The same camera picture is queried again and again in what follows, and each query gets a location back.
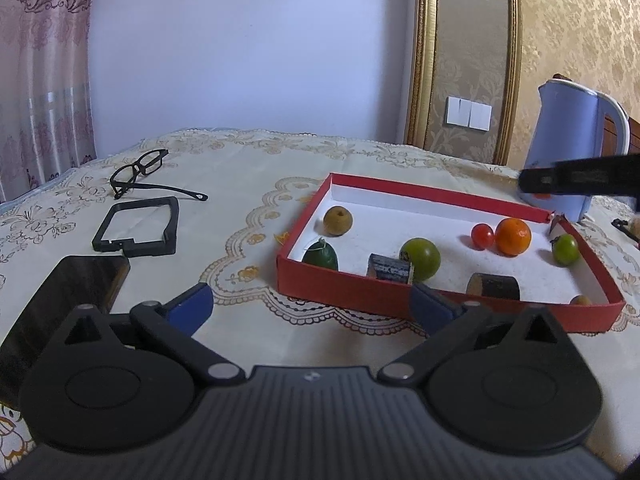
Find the red cherry tomato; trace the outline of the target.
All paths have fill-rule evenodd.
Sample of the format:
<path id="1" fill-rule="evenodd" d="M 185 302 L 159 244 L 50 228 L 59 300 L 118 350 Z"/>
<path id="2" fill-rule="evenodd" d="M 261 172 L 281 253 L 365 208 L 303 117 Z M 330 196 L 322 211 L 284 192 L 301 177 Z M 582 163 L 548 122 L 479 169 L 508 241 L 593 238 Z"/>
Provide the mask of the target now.
<path id="1" fill-rule="evenodd" d="M 477 223 L 471 231 L 471 240 L 478 249 L 489 249 L 494 246 L 495 231 L 487 223 Z"/>

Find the brown kiwi fruit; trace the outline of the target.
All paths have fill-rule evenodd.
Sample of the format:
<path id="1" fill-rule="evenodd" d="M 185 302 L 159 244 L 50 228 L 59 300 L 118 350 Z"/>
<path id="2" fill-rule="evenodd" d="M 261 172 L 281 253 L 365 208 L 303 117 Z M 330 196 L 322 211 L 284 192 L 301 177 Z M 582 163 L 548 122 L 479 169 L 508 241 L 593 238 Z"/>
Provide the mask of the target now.
<path id="1" fill-rule="evenodd" d="M 352 228 L 352 214 L 343 206 L 331 207 L 322 219 L 323 229 L 331 236 L 342 236 Z"/>
<path id="2" fill-rule="evenodd" d="M 578 306 L 590 306 L 591 300 L 585 295 L 577 295 L 572 300 L 570 300 L 570 304 L 577 304 Z"/>

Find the green cucumber piece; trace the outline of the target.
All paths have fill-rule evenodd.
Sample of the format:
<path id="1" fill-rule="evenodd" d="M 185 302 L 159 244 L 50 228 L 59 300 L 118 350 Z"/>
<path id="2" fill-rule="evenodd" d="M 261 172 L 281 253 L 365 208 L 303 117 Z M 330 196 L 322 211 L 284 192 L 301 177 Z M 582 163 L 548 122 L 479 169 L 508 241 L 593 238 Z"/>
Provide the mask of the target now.
<path id="1" fill-rule="evenodd" d="M 302 263 L 319 268 L 338 270 L 338 259 L 334 248 L 322 237 L 306 249 Z"/>

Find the black smartphone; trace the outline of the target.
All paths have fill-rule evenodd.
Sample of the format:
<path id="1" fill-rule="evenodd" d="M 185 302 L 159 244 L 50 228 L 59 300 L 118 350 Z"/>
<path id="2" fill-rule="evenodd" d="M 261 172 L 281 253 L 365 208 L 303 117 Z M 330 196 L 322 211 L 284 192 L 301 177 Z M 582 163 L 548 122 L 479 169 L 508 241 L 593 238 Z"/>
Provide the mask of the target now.
<path id="1" fill-rule="evenodd" d="M 66 316 L 81 304 L 112 310 L 130 270 L 124 256 L 66 256 L 29 299 L 1 345 L 1 403 L 20 408 L 26 374 Z"/>

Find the black eyeglasses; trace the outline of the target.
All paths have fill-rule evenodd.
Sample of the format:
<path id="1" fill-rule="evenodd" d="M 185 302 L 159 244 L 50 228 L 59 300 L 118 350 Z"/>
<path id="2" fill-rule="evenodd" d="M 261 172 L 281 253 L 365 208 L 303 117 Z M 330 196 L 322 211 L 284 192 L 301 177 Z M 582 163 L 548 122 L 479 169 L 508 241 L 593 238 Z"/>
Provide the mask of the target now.
<path id="1" fill-rule="evenodd" d="M 157 148 L 156 150 L 143 153 L 133 162 L 116 169 L 108 179 L 108 183 L 111 185 L 114 194 L 114 199 L 120 200 L 126 193 L 132 190 L 162 190 L 188 196 L 199 202 L 207 202 L 208 196 L 201 192 L 175 188 L 170 185 L 144 182 L 146 177 L 155 174 L 163 167 L 164 159 L 168 154 L 167 148 Z"/>

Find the orange mandarin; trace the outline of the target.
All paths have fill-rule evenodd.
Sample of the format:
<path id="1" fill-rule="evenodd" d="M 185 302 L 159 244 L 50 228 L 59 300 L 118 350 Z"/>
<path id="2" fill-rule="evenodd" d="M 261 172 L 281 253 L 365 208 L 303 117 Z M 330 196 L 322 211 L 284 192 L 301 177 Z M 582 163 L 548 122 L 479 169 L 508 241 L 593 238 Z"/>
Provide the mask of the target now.
<path id="1" fill-rule="evenodd" d="M 519 218 L 501 220 L 495 230 L 495 244 L 500 254 L 517 257 L 524 254 L 532 242 L 532 231 Z"/>

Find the black object under bag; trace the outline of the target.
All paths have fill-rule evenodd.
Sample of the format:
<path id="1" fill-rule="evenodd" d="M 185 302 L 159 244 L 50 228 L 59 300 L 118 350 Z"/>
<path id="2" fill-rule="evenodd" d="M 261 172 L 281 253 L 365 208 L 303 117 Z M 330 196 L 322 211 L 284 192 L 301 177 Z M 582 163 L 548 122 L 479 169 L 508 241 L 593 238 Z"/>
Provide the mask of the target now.
<path id="1" fill-rule="evenodd" d="M 640 245 L 640 237 L 638 237 L 638 235 L 634 234 L 634 232 L 631 231 L 631 224 L 627 220 L 614 219 L 611 224 L 616 230 L 619 230 L 626 237 L 632 240 L 634 244 L 636 244 L 636 246 Z"/>

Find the large green tomato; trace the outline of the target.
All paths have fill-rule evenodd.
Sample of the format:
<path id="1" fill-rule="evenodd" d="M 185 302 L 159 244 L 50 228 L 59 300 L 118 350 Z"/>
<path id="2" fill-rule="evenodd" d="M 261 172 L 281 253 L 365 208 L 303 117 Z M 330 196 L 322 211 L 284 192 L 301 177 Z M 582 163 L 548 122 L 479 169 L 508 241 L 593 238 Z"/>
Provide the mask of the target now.
<path id="1" fill-rule="evenodd" d="M 407 240 L 400 248 L 399 257 L 413 266 L 413 281 L 416 283 L 432 278 L 442 263 L 437 246 L 423 237 Z"/>

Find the white wall switch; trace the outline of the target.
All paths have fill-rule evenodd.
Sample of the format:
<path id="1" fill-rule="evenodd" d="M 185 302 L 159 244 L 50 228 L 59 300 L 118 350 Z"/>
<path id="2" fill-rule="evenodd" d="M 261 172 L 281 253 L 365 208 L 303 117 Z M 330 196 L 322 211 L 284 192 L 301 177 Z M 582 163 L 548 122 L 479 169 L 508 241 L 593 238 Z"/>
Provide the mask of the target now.
<path id="1" fill-rule="evenodd" d="M 480 102 L 448 96 L 445 124 L 478 131 L 488 131 L 492 106 Z"/>

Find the red cardboard tray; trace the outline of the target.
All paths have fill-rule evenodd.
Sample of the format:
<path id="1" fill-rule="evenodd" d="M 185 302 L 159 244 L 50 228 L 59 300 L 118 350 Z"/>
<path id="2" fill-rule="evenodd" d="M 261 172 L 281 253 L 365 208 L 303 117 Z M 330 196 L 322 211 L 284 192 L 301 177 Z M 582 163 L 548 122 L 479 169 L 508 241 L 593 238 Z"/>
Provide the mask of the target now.
<path id="1" fill-rule="evenodd" d="M 306 249 L 323 237 L 322 218 L 333 206 L 345 207 L 354 218 L 346 234 L 327 239 L 337 254 L 337 271 L 302 263 Z M 473 247 L 473 226 L 496 226 L 505 218 L 519 218 L 532 230 L 532 244 L 523 255 L 510 258 L 495 249 Z M 407 240 L 423 237 L 442 256 L 427 285 L 443 295 L 463 302 L 469 298 L 465 291 L 472 274 L 510 275 L 518 280 L 520 300 L 488 298 L 489 307 L 518 312 L 528 304 L 542 304 L 570 333 L 606 332 L 623 310 L 623 294 L 584 240 L 578 243 L 576 263 L 567 268 L 554 263 L 550 242 L 563 233 L 578 234 L 566 219 L 531 206 L 443 188 L 330 174 L 277 255 L 277 290 L 318 304 L 410 318 L 409 285 L 368 278 L 368 260 L 371 254 L 395 258 Z M 577 295 L 587 296 L 590 306 L 570 304 Z"/>

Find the cream embroidered tablecloth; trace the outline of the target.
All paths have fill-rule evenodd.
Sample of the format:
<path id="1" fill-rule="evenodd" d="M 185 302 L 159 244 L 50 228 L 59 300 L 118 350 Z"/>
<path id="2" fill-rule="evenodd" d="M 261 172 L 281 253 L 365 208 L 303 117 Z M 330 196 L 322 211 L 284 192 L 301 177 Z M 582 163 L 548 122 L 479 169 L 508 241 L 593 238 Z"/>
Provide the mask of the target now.
<path id="1" fill-rule="evenodd" d="M 374 141 L 265 130 L 186 129 L 88 162 L 1 209 L 1 327 L 9 330 L 40 284 L 68 255 L 88 255 L 114 202 L 120 166 L 166 148 L 155 183 L 203 192 L 180 203 L 177 251 L 132 260 L 115 309 L 165 301 L 197 282 L 213 289 L 213 317 L 198 339 L 244 367 L 256 364 L 379 368 L 420 344 L 416 326 L 293 300 L 274 288 L 279 248 L 332 172 L 515 200 L 503 166 Z"/>

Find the black rectangular magnifier frame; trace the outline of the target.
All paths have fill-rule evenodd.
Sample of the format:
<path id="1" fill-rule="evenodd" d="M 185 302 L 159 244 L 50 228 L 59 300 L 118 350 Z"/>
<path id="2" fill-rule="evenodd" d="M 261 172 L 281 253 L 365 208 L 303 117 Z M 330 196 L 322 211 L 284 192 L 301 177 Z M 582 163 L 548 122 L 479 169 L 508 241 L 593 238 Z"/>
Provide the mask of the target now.
<path id="1" fill-rule="evenodd" d="M 107 211 L 91 245 L 96 252 L 121 252 L 128 258 L 173 255 L 178 218 L 175 197 L 116 204 Z"/>

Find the small green tomato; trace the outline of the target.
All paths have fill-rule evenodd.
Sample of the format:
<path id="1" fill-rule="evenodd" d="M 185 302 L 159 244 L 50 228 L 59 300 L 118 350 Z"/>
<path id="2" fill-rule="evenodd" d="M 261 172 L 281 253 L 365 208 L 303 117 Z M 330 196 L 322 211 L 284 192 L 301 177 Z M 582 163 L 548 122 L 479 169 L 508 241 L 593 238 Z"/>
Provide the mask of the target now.
<path id="1" fill-rule="evenodd" d="M 562 234 L 551 241 L 554 261 L 559 266 L 571 266 L 580 258 L 577 240 L 573 235 Z"/>

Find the dark sugarcane piece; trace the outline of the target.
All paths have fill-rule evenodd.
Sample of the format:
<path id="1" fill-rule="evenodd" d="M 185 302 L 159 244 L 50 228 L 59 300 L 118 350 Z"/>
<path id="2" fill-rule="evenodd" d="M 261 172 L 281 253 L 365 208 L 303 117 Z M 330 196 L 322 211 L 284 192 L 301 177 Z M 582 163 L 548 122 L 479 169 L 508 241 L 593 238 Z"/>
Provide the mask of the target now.
<path id="1" fill-rule="evenodd" d="M 411 284 L 413 264 L 404 259 L 371 254 L 368 260 L 367 277 L 379 281 Z"/>
<path id="2" fill-rule="evenodd" d="M 466 285 L 466 293 L 472 296 L 518 301 L 520 285 L 514 276 L 474 273 Z"/>

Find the blue electric kettle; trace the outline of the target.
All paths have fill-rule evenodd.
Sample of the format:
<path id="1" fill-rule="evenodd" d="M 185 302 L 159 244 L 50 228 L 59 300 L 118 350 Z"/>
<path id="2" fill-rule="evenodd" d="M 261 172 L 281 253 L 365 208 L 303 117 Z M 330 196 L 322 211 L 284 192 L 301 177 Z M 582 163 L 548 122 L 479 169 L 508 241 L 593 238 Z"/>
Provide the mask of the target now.
<path id="1" fill-rule="evenodd" d="M 538 92 L 541 108 L 526 168 L 550 167 L 561 160 L 600 156 L 606 118 L 612 119 L 616 132 L 622 136 L 614 143 L 614 153 L 629 152 L 629 117 L 616 99 L 559 77 L 547 80 Z"/>

